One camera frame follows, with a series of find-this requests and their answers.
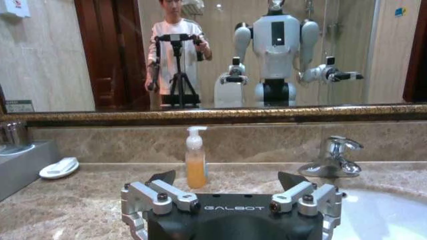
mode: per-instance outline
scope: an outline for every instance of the screw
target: screw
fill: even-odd
[[[313,198],[313,196],[312,195],[304,195],[302,197],[301,197],[301,200],[305,202],[305,203],[312,203],[313,202],[313,200],[314,200],[314,198]]]
[[[274,202],[269,203],[269,211],[270,211],[273,214],[276,214],[276,213],[280,212],[280,206],[278,206],[277,203],[274,203]]]
[[[200,202],[192,202],[190,205],[189,205],[189,211],[190,213],[196,214],[201,209],[201,204]]]
[[[158,193],[157,194],[157,200],[161,201],[161,202],[168,200],[168,194],[165,192]]]

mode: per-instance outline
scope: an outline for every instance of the soap bar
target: soap bar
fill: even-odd
[[[70,169],[77,163],[77,158],[65,157],[62,158],[46,171],[48,174],[60,174]]]

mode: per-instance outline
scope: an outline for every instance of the white t-shirt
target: white t-shirt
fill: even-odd
[[[156,62],[156,41],[154,37],[160,37],[166,34],[188,34],[197,35],[202,38],[202,30],[200,25],[188,19],[181,19],[178,23],[169,24],[166,21],[157,22],[152,27],[152,37],[150,37],[150,45],[149,45],[149,53],[148,53],[148,61],[146,65],[152,62]],[[197,94],[198,91],[198,83],[197,83],[197,53],[196,47],[192,40],[181,42],[181,56],[180,56],[180,70],[182,73],[186,73],[188,80]],[[169,42],[160,42],[160,71],[158,71],[158,87],[160,87],[160,95],[170,94],[172,83],[169,82],[173,78],[173,75],[177,73],[177,64],[176,57],[173,56],[173,49]],[[152,80],[152,76],[149,75],[149,71],[146,71],[146,80]],[[177,94],[178,88],[177,85],[174,87],[174,93]],[[189,88],[185,86],[185,93],[189,94]]]

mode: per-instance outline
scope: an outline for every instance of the soap dispenser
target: soap dispenser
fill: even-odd
[[[189,136],[186,138],[186,183],[192,189],[201,188],[208,182],[208,170],[205,163],[205,151],[202,149],[202,139],[198,131],[204,131],[205,126],[192,126],[188,128]]]

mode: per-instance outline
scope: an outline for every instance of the white sink basin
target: white sink basin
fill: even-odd
[[[388,193],[342,191],[332,240],[427,240],[427,204]]]

